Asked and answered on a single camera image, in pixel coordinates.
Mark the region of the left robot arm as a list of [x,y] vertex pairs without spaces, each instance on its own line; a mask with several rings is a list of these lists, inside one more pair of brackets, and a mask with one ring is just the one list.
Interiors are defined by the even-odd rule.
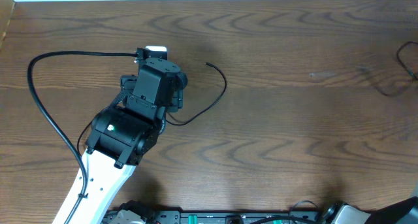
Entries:
[[86,195],[75,207],[82,174],[69,191],[54,223],[100,223],[122,185],[165,127],[167,110],[182,107],[187,76],[166,59],[141,60],[137,75],[120,78],[121,91],[91,123],[82,155],[87,172]]

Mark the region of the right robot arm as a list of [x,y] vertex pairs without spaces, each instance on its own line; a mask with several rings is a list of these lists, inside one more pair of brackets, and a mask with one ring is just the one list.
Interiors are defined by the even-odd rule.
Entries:
[[417,186],[410,198],[373,212],[365,224],[417,224]]

